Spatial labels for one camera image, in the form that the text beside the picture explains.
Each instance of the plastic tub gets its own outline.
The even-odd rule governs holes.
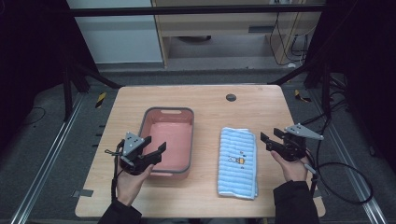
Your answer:
[[[184,179],[190,172],[194,115],[186,107],[152,107],[148,109],[139,136],[151,136],[151,143],[143,150],[146,155],[166,142],[162,161],[151,176]]]

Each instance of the wooden table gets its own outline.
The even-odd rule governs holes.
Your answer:
[[[232,93],[236,101],[229,102]],[[192,160],[184,180],[148,179],[133,206],[144,217],[274,217],[273,189],[284,183],[280,166],[265,150],[260,132],[280,142],[273,129],[293,125],[282,90],[271,85],[141,86],[121,88],[92,162],[80,197],[79,217],[101,217],[110,204],[114,150],[126,132],[138,134],[145,112],[152,106],[188,107],[194,112]],[[248,128],[257,138],[259,196],[254,201],[217,194],[219,136],[221,128]],[[315,199],[318,213],[324,205]]]

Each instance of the folded towel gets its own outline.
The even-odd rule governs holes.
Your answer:
[[[219,195],[254,200],[258,195],[256,151],[256,136],[248,129],[221,130]]]

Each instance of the black sleeve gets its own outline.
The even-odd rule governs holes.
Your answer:
[[[274,189],[276,224],[319,223],[318,210],[305,181],[289,181]]]
[[[127,207],[115,200],[100,218],[98,224],[135,224],[140,222],[142,214],[132,206]]]

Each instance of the round hole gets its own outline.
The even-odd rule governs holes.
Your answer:
[[[230,102],[233,102],[233,101],[235,101],[236,100],[236,96],[234,95],[234,94],[227,94],[226,96],[225,96],[225,98],[228,100],[228,101],[230,101]]]

